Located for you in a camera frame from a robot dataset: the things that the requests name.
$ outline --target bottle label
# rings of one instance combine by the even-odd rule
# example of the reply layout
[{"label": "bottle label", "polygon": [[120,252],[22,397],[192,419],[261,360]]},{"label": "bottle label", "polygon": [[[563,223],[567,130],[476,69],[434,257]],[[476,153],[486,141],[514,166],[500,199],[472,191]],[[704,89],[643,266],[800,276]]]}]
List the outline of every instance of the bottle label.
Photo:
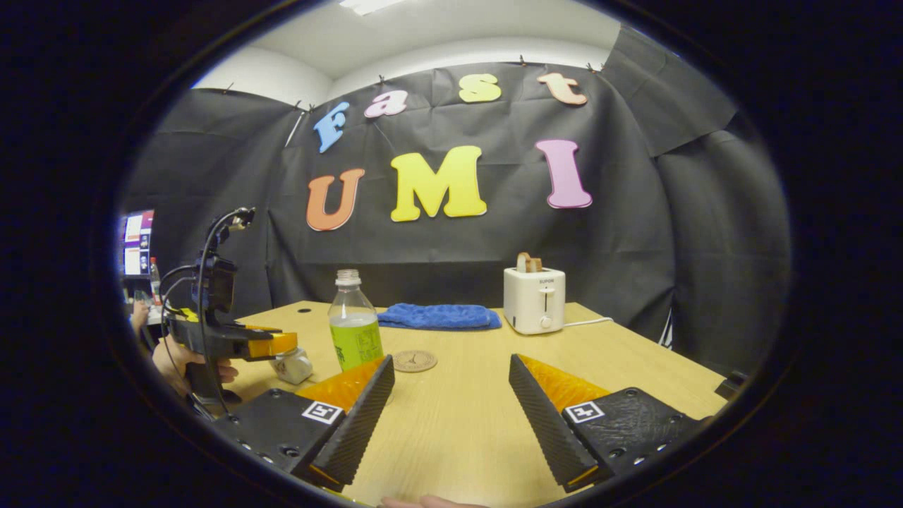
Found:
[{"label": "bottle label", "polygon": [[379,340],[379,323],[375,316],[367,325],[330,325],[330,331],[332,345],[336,348],[336,356],[339,357],[339,365],[343,371],[383,355],[383,344]]},{"label": "bottle label", "polygon": [[154,296],[154,305],[156,305],[156,306],[163,305],[163,301],[160,298],[160,282],[159,281],[151,282],[151,295]]}]

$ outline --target screen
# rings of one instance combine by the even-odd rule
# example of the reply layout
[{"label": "screen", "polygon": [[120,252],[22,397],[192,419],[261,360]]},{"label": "screen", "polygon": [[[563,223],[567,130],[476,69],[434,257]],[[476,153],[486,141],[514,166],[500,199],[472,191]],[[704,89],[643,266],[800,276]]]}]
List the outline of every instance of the screen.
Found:
[{"label": "screen", "polygon": [[126,277],[148,277],[151,268],[151,228],[154,211],[130,212],[120,219],[119,272]]}]

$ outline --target letter m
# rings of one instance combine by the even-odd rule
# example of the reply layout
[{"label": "letter m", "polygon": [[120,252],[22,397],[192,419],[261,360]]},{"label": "letter m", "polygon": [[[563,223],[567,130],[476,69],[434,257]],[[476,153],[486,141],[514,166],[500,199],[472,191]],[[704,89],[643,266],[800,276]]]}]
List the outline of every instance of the letter m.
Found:
[{"label": "letter m", "polygon": [[486,213],[486,203],[479,198],[477,159],[482,155],[478,146],[455,146],[445,155],[439,171],[426,163],[417,153],[399,155],[392,159],[398,171],[398,199],[392,210],[395,222],[416,221],[420,209],[414,205],[414,194],[426,210],[435,217],[445,193],[449,201],[442,209],[449,217],[470,217]]}]

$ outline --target white toaster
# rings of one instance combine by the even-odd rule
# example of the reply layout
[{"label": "white toaster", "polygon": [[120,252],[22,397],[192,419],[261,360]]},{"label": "white toaster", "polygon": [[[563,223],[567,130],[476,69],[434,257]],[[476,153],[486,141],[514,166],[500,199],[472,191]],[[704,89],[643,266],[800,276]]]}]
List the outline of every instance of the white toaster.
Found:
[{"label": "white toaster", "polygon": [[505,268],[505,318],[521,334],[547,334],[564,327],[564,272],[542,270]]}]

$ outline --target finger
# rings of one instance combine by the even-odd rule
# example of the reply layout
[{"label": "finger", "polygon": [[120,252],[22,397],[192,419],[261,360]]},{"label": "finger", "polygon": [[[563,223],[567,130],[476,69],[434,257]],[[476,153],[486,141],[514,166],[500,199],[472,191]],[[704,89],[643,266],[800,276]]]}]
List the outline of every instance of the finger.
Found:
[{"label": "finger", "polygon": [[420,497],[420,505],[423,508],[487,508],[481,504],[462,504],[449,501],[438,495],[424,495]]},{"label": "finger", "polygon": [[170,348],[170,352],[172,353],[172,358],[182,365],[186,363],[206,363],[204,360],[204,355],[200,353],[195,353],[194,351],[188,349],[187,347],[182,347],[180,345],[175,346],[174,348]]},{"label": "finger", "polygon": [[219,376],[220,377],[228,376],[228,377],[234,378],[234,377],[238,376],[238,369],[236,369],[235,367],[228,367],[225,365],[220,365],[219,366]]},{"label": "finger", "polygon": [[379,501],[381,506],[386,508],[423,508],[419,503],[409,503],[400,501],[392,497],[384,497]]}]

